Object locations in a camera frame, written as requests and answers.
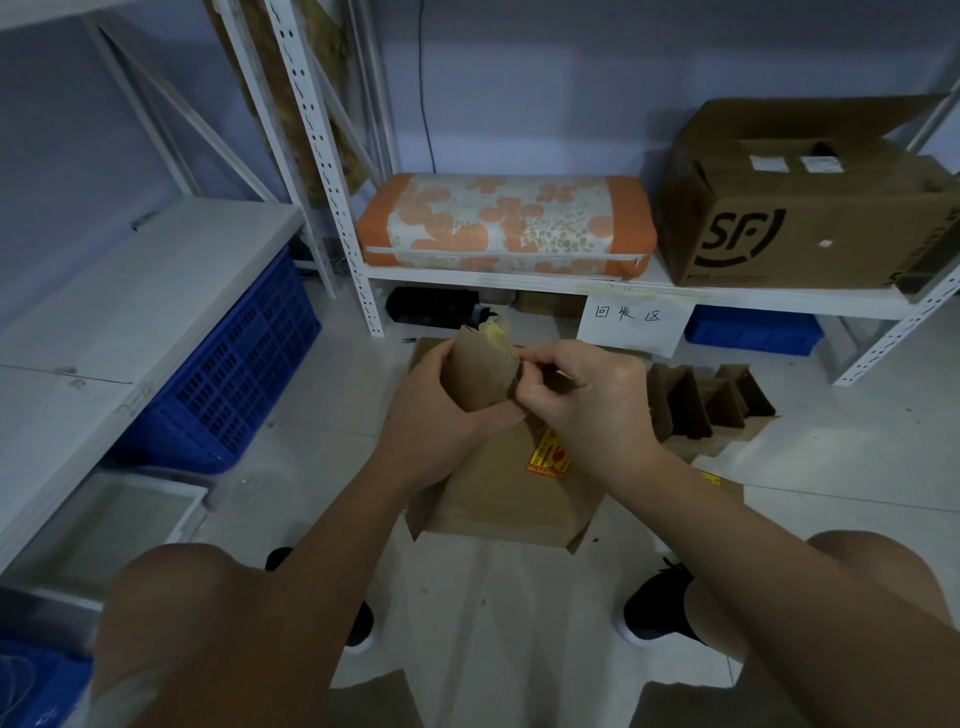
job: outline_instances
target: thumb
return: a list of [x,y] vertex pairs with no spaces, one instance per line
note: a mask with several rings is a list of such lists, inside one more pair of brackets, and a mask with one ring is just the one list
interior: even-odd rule
[[540,367],[529,361],[523,362],[523,375],[516,386],[516,401],[548,423],[563,406],[563,398],[543,383]]
[[479,409],[469,414],[470,419],[473,420],[473,426],[482,440],[523,422],[526,416],[527,413],[523,411],[523,408],[513,400],[492,404],[485,409]]

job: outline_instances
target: person's left hand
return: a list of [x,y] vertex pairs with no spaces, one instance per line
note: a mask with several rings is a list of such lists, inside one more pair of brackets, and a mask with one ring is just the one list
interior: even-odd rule
[[440,383],[452,348],[452,339],[434,347],[403,379],[371,456],[410,495],[443,480],[473,448],[526,415],[512,400],[476,412],[454,404]]

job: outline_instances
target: white paper sign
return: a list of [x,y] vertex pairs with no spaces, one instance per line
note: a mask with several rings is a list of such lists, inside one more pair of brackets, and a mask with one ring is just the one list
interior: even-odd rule
[[672,356],[696,305],[677,296],[587,296],[577,338],[590,344]]
[[815,175],[838,175],[843,172],[843,164],[836,157],[800,157],[807,172]]
[[750,155],[750,163],[757,172],[789,172],[786,159],[783,157],[758,157]]

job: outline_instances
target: handwritten sign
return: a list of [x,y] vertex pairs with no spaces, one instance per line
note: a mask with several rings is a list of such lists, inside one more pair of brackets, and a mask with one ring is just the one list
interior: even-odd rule
[[695,303],[678,296],[590,294],[577,338],[670,357]]

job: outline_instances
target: black shoe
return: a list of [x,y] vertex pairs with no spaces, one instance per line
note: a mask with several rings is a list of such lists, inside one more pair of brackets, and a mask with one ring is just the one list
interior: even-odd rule
[[[291,553],[293,553],[293,549],[289,546],[275,548],[267,557],[267,564],[264,566],[264,570],[276,571],[277,567],[279,567]],[[353,621],[353,626],[350,628],[350,634],[347,637],[344,652],[350,655],[359,655],[361,652],[366,652],[372,646],[373,610],[367,602],[363,602],[360,605],[360,611],[357,612],[356,619]]]
[[693,574],[683,564],[671,564],[666,557],[663,562],[667,568],[647,579],[616,616],[616,631],[638,647],[653,646],[674,632],[701,641],[690,628],[684,611],[684,595]]

